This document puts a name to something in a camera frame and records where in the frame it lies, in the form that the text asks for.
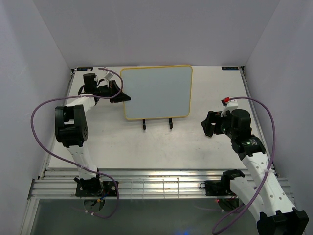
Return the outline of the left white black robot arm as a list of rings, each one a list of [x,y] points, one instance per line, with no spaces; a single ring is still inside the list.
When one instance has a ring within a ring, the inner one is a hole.
[[[84,74],[84,85],[78,97],[65,106],[55,108],[55,137],[71,154],[78,169],[79,176],[74,180],[82,190],[95,196],[103,192],[104,184],[87,146],[89,130],[86,112],[95,107],[101,98],[109,99],[110,103],[131,100],[112,79],[114,75],[113,71],[107,70],[104,78],[98,80],[95,73]]]

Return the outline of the yellow framed whiteboard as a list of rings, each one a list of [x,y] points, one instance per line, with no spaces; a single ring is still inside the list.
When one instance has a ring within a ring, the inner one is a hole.
[[[193,68],[191,65],[123,68],[127,120],[180,118],[189,115]]]

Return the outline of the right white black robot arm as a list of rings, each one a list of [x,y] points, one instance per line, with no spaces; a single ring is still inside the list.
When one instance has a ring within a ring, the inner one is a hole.
[[[204,182],[206,195],[236,195],[254,216],[261,235],[301,235],[308,224],[308,215],[296,208],[275,173],[267,168],[266,149],[251,133],[250,125],[250,113],[242,109],[210,111],[201,123],[206,136],[225,134],[230,138],[232,149],[256,185],[252,187],[241,170],[231,169],[223,172],[220,180]]]

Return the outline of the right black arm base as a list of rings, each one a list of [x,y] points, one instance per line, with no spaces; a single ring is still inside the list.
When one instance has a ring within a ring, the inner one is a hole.
[[[206,180],[201,182],[199,189],[204,189],[206,196],[230,196],[233,194],[229,186],[221,180]]]

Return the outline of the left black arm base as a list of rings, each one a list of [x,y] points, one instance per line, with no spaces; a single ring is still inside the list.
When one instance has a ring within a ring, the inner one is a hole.
[[[101,181],[99,178],[79,179],[74,178],[76,182],[77,197],[101,197],[107,195],[109,197],[117,196],[117,186],[113,181]]]

